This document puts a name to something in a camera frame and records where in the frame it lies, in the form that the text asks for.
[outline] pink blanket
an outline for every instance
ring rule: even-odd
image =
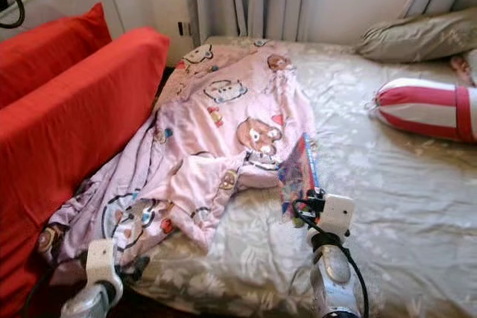
[[[73,273],[70,260],[84,261],[95,238],[113,238],[121,267],[174,228],[207,250],[233,193],[275,186],[277,164],[303,132],[314,132],[295,77],[272,42],[202,45],[186,55],[169,79],[174,91],[51,217],[39,251],[52,264],[68,261],[61,271]]]

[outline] bed sheet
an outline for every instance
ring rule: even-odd
[[[451,68],[382,65],[336,45],[286,45],[315,111],[320,182],[356,201],[347,245],[364,271],[372,316],[477,317],[477,147],[399,132],[367,110],[383,83],[398,77],[452,83]],[[159,102],[179,85],[171,76]],[[177,233],[150,256],[132,287],[172,307],[310,315],[311,250],[303,228],[282,222],[276,189],[233,198],[208,254]]]

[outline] red cushion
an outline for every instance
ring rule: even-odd
[[[110,42],[100,3],[0,42],[0,109]]]
[[[0,317],[25,301],[47,219],[148,117],[168,38],[131,31],[0,110]]]

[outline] wall outlet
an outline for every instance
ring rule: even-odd
[[[178,22],[177,28],[179,29],[179,35],[191,36],[191,23],[190,22]]]

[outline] red and white striped pillow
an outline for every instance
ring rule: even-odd
[[[386,83],[375,98],[377,117],[425,136],[477,142],[477,89],[415,78]]]

